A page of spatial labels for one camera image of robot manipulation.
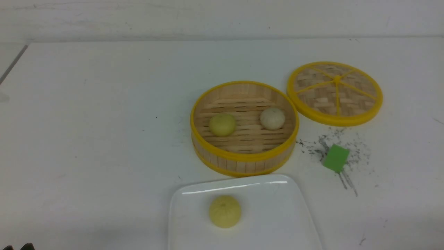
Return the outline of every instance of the white tabletop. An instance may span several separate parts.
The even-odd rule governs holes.
[[[194,154],[189,114],[234,80],[285,90],[298,66],[353,65],[379,114],[336,129],[300,116],[277,173],[299,184],[325,250],[444,246],[444,39],[31,44],[0,92],[0,242],[39,250],[167,248],[174,191],[228,178]],[[358,196],[320,164],[319,136],[351,149]]]

